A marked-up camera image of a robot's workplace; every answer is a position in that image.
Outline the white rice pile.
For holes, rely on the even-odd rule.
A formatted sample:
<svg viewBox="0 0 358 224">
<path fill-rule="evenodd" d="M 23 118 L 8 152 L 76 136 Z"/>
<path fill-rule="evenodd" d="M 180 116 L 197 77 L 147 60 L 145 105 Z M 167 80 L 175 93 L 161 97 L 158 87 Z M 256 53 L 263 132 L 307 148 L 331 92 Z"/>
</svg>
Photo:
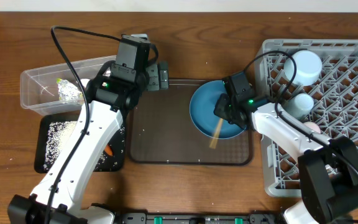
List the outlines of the white rice pile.
<svg viewBox="0 0 358 224">
<path fill-rule="evenodd" d="M 39 141 L 44 145 L 41 147 L 44 161 L 41 172 L 46 173 L 59 156 L 63 146 L 68 141 L 74 128 L 76 121 L 52 121 L 46 131 L 46 140 Z M 126 152 L 126 124 L 124 123 L 120 130 L 117 131 L 110 139 L 107 145 L 113 151 L 113 156 L 108 156 L 105 151 L 99 157 L 94 168 L 95 172 L 115 172 L 124 165 Z"/>
</svg>

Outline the light blue bowl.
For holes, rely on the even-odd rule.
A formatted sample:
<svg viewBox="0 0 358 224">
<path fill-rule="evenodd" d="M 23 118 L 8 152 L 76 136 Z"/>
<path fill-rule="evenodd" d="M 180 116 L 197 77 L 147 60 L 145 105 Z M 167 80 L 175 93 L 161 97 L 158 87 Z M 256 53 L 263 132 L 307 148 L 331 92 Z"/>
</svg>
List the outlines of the light blue bowl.
<svg viewBox="0 0 358 224">
<path fill-rule="evenodd" d="M 318 81 L 322 71 L 322 61 L 317 54 L 309 50 L 301 50 L 292 55 L 296 63 L 295 85 L 311 86 Z"/>
</svg>

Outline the aluminium foil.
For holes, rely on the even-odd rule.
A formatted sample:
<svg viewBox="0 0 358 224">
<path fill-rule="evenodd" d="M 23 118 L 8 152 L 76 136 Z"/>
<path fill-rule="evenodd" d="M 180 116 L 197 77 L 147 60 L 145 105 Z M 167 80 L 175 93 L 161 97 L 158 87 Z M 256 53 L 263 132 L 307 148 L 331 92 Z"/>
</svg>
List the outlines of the aluminium foil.
<svg viewBox="0 0 358 224">
<path fill-rule="evenodd" d="M 77 100 L 83 97 L 82 92 L 79 90 L 79 88 L 68 80 L 58 78 L 57 85 L 60 101 Z"/>
</svg>

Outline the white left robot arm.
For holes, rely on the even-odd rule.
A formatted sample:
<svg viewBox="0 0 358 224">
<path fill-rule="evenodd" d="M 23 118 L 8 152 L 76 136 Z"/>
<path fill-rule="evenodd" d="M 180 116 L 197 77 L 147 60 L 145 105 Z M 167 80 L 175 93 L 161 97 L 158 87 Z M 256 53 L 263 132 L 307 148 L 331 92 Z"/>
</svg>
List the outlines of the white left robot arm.
<svg viewBox="0 0 358 224">
<path fill-rule="evenodd" d="M 46 176 L 29 197 L 15 195 L 7 214 L 11 223 L 114 223 L 104 205 L 82 209 L 86 186 L 101 154 L 119 132 L 144 91 L 166 89 L 156 51 L 145 34 L 123 35 L 116 59 L 106 62 L 86 86 L 76 126 Z"/>
</svg>

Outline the orange carrot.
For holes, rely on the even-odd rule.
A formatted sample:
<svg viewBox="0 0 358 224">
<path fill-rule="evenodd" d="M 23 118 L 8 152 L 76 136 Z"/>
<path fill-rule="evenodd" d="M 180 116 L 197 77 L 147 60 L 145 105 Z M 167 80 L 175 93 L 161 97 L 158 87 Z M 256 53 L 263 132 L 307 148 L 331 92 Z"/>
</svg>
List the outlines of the orange carrot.
<svg viewBox="0 0 358 224">
<path fill-rule="evenodd" d="M 113 151 L 112 151 L 112 149 L 110 148 L 109 145 L 107 145 L 107 146 L 104 148 L 104 151 L 105 151 L 105 153 L 106 153 L 108 156 L 113 156 Z"/>
</svg>

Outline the white napkin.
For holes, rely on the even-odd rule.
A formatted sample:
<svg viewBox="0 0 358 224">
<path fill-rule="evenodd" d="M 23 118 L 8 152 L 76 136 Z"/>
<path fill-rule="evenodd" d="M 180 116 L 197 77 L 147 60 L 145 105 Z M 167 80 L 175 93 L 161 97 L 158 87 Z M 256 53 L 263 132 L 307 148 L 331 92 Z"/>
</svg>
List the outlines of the white napkin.
<svg viewBox="0 0 358 224">
<path fill-rule="evenodd" d="M 107 69 L 105 72 L 103 72 L 103 73 L 101 73 L 99 75 L 96 75 L 94 78 L 82 78 L 80 81 L 81 81 L 81 84 L 84 87 L 84 89 L 86 89 L 87 86 L 88 86 L 88 83 L 90 81 L 93 81 L 96 77 L 101 77 L 101 76 L 109 77 L 110 74 L 111 74 L 110 69 Z"/>
</svg>

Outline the dark blue plate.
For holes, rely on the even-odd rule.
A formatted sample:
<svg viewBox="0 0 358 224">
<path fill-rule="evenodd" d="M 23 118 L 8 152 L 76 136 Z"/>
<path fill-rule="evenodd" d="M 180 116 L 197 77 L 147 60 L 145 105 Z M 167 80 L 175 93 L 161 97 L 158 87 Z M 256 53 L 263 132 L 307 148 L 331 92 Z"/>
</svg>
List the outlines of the dark blue plate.
<svg viewBox="0 0 358 224">
<path fill-rule="evenodd" d="M 190 117 L 195 127 L 204 135 L 214 138 L 220 117 L 214 114 L 215 105 L 226 93 L 223 81 L 213 80 L 202 84 L 190 100 Z"/>
</svg>

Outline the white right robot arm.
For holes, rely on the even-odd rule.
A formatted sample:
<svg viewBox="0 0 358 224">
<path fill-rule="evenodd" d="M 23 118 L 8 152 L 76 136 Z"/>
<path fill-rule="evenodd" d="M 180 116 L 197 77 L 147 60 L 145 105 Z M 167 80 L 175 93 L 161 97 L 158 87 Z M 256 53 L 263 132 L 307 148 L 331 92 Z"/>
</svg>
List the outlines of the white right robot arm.
<svg viewBox="0 0 358 224">
<path fill-rule="evenodd" d="M 222 80 L 214 114 L 270 138 L 298 164 L 301 201 L 286 209 L 286 223 L 352 223 L 358 208 L 358 151 L 345 136 L 332 139 L 290 116 L 267 96 L 257 96 L 244 72 Z"/>
</svg>

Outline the pink cup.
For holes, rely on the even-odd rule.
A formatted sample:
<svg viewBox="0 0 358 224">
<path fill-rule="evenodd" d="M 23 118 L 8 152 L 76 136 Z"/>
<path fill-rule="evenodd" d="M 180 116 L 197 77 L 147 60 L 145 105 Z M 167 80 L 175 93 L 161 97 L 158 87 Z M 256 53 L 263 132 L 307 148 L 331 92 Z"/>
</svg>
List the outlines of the pink cup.
<svg viewBox="0 0 358 224">
<path fill-rule="evenodd" d="M 316 123 L 307 121 L 304 125 L 312 129 L 314 132 L 321 134 L 321 129 Z"/>
</svg>

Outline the light blue cup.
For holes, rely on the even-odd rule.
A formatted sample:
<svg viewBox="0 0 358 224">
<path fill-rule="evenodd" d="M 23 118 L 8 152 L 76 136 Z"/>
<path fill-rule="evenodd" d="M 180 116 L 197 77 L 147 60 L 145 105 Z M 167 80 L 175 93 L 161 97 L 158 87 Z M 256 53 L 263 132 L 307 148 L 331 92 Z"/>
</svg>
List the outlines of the light blue cup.
<svg viewBox="0 0 358 224">
<path fill-rule="evenodd" d="M 283 109 L 294 118 L 300 120 L 310 113 L 313 106 L 313 98 L 306 93 L 300 93 L 290 99 L 283 106 Z"/>
</svg>

